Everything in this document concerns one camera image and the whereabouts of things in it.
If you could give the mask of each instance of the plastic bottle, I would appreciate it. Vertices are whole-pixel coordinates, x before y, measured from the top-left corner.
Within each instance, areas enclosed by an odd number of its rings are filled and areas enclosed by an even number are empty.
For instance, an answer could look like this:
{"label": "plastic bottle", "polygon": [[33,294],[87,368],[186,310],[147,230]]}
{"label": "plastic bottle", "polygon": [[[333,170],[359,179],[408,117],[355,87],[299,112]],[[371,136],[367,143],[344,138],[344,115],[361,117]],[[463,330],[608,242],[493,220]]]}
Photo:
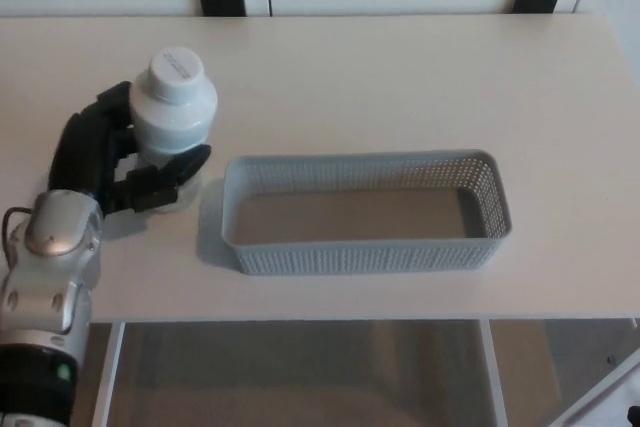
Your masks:
{"label": "plastic bottle", "polygon": [[[172,156],[206,142],[218,95],[195,52],[167,47],[153,56],[147,70],[133,82],[129,101],[138,165],[162,167]],[[200,184],[198,174],[180,188],[178,202],[156,210],[186,207]]]}

